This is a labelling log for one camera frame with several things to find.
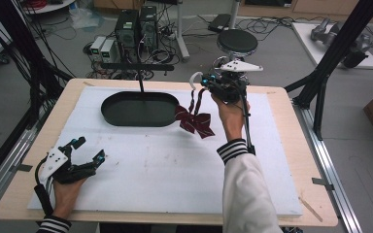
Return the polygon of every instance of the black and white ribbed cuff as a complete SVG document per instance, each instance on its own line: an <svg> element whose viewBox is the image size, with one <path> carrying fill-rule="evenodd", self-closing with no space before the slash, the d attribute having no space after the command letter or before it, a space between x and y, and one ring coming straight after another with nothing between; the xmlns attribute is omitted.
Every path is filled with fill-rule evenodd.
<svg viewBox="0 0 373 233"><path fill-rule="evenodd" d="M223 164L226 164L229 159L234 158L240 154L248 153L247 144L244 139L234 139L229 141L217 150Z"/></svg>
<svg viewBox="0 0 373 233"><path fill-rule="evenodd" d="M71 227L71 222L57 216L45 216L39 227L40 230L56 233L67 233Z"/></svg>

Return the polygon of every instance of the maroon bow tie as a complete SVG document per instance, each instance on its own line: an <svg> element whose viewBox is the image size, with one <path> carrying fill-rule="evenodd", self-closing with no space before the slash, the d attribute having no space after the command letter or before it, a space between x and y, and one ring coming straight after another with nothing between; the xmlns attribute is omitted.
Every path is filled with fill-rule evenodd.
<svg viewBox="0 0 373 233"><path fill-rule="evenodd" d="M190 101L189 111L187 111L184 107L178 105L175 108L175 120L180 120L180 126L184 130L195 133L198 132L199 136L201 136L202 139L214 136L214 132L210 128L211 123L211 115L210 114L199 114L199 107L201 106L201 99L202 99L202 92L204 92L205 89L201 89L198 94L198 102L196 103L195 112L192 114L193 110L193 91L191 93L192 100Z"/></svg>

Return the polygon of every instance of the human hand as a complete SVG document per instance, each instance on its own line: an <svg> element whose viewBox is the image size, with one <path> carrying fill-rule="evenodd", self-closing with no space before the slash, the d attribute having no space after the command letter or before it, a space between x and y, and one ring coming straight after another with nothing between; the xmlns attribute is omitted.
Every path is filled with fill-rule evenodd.
<svg viewBox="0 0 373 233"><path fill-rule="evenodd" d="M81 179L74 183L61 184L53 181L53 189L55 192L55 209L53 216L67 219L75 207L80 189L86 179Z"/></svg>
<svg viewBox="0 0 373 233"><path fill-rule="evenodd" d="M225 131L226 140L229 142L234 139L241 139L242 127L244 125L242 102L238 101L234 104L225 104L214 94L212 94L211 97L218 105L220 121L222 121L222 126L223 130Z"/></svg>

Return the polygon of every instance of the black tray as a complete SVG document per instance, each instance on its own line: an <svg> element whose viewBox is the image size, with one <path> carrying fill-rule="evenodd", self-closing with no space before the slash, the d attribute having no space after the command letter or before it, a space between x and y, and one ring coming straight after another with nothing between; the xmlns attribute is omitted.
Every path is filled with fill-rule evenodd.
<svg viewBox="0 0 373 233"><path fill-rule="evenodd" d="M178 105L168 93L123 91L106 98L101 112L115 126L162 127L175 121Z"/></svg>

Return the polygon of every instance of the human arm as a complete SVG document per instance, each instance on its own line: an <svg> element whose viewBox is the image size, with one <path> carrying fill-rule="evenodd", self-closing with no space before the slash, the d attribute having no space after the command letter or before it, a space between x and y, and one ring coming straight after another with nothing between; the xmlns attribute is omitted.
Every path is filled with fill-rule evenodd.
<svg viewBox="0 0 373 233"><path fill-rule="evenodd" d="M37 233L66 233L69 231L71 222L67 218L75 207L75 202L85 180L82 179L68 184L53 182L55 208L51 216L45 216Z"/></svg>
<svg viewBox="0 0 373 233"><path fill-rule="evenodd" d="M259 161L254 154L248 153L242 139L241 103L226 105L215 96L213 99L219 106L228 141L217 150L225 164L223 232L282 232Z"/></svg>

